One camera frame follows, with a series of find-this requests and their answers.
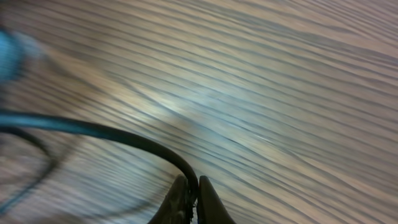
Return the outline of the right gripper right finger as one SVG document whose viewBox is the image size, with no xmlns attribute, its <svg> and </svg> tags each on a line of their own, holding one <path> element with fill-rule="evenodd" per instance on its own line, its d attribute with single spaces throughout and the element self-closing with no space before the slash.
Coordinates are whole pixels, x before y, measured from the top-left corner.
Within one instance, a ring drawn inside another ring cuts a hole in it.
<svg viewBox="0 0 398 224">
<path fill-rule="evenodd" d="M 197 204 L 198 224 L 236 224 L 207 176 L 200 176 Z"/>
</svg>

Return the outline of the black cable bundle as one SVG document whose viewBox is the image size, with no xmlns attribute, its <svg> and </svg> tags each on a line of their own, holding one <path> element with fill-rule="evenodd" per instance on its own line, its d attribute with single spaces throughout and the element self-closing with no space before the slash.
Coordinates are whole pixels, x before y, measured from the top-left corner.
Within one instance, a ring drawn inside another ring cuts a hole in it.
<svg viewBox="0 0 398 224">
<path fill-rule="evenodd" d="M 31 189 L 36 187 L 38 183 L 44 180 L 46 176 L 54 170 L 57 164 L 56 160 L 54 160 L 51 153 L 49 153 L 47 148 L 43 145 L 42 141 L 23 131 L 21 127 L 45 129 L 47 131 L 59 131 L 63 133 L 79 134 L 105 139 L 135 147 L 165 159 L 180 169 L 185 176 L 187 189 L 182 193 L 182 210 L 186 218 L 190 219 L 193 216 L 193 206 L 198 195 L 198 179 L 192 167 L 170 149 L 144 137 L 109 126 L 59 116 L 21 113 L 15 111 L 1 111 L 1 132 L 14 134 L 35 145 L 49 158 L 49 163 L 37 180 L 33 181 L 33 183 L 29 184 L 21 192 L 17 193 L 15 197 L 6 200 L 1 205 L 1 214 L 8 212 L 13 205 L 21 201 Z"/>
</svg>

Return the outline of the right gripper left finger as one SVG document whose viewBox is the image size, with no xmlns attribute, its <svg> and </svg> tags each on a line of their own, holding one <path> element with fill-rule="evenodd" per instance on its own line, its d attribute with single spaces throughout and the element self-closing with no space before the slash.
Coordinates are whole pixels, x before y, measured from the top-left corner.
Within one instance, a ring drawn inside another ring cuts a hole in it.
<svg viewBox="0 0 398 224">
<path fill-rule="evenodd" d="M 148 224 L 187 224 L 190 223 L 188 214 L 188 184 L 187 179 L 179 175 L 167 192 L 158 211 Z"/>
</svg>

